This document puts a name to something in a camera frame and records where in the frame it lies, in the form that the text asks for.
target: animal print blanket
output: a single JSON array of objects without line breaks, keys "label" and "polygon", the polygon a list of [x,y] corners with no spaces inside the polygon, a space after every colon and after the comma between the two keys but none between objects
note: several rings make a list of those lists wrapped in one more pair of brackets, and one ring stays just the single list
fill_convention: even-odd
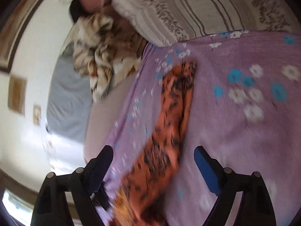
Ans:
[{"label": "animal print blanket", "polygon": [[80,75],[90,75],[93,100],[100,102],[111,86],[117,86],[140,67],[143,39],[112,8],[80,18],[77,23],[74,69]]}]

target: white wall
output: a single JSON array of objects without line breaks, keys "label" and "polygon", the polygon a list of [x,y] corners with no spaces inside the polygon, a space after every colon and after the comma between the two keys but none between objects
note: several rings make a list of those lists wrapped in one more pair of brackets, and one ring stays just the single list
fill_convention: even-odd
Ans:
[{"label": "white wall", "polygon": [[[0,73],[0,168],[34,191],[51,170],[42,140],[52,72],[73,24],[68,9],[69,5],[44,0],[19,43],[11,73],[27,78],[25,117],[8,110],[9,75]],[[34,104],[42,108],[40,128],[33,125]],[[74,163],[82,164],[82,154],[78,156]]]}]

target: black mount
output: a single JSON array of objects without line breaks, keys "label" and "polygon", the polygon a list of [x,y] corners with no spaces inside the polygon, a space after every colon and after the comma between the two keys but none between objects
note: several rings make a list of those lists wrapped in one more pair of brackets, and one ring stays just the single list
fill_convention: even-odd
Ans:
[{"label": "black mount", "polygon": [[218,197],[203,226],[224,226],[239,191],[243,195],[233,226],[276,226],[272,202],[259,172],[243,175],[223,168],[203,146],[195,149],[194,157],[209,190]]},{"label": "black mount", "polygon": [[74,226],[65,191],[72,193],[83,226],[104,226],[90,196],[95,193],[95,201],[104,209],[109,207],[103,178],[112,160],[113,149],[105,146],[85,168],[77,168],[72,174],[62,176],[48,173],[33,210],[31,226]]}]

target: orange leopard print fabric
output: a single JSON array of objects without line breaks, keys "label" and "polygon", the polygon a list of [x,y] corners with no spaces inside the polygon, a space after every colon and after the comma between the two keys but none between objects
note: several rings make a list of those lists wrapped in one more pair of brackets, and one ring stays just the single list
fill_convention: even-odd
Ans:
[{"label": "orange leopard print fabric", "polygon": [[151,138],[121,181],[114,202],[115,226],[166,226],[151,205],[179,167],[192,102],[195,63],[183,63],[163,77],[162,110]]}]

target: screw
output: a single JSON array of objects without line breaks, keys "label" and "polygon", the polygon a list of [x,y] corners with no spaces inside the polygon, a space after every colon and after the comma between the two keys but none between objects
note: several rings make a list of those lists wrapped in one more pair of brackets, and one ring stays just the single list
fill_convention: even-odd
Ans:
[{"label": "screw", "polygon": [[261,174],[260,174],[260,172],[254,172],[254,175],[256,176],[256,177],[261,177]]},{"label": "screw", "polygon": [[224,172],[230,174],[232,172],[232,169],[229,167],[225,167]]},{"label": "screw", "polygon": [[47,178],[52,178],[54,176],[54,173],[53,172],[50,172],[47,174]]},{"label": "screw", "polygon": [[75,170],[76,173],[82,173],[84,171],[84,168],[79,167]]}]

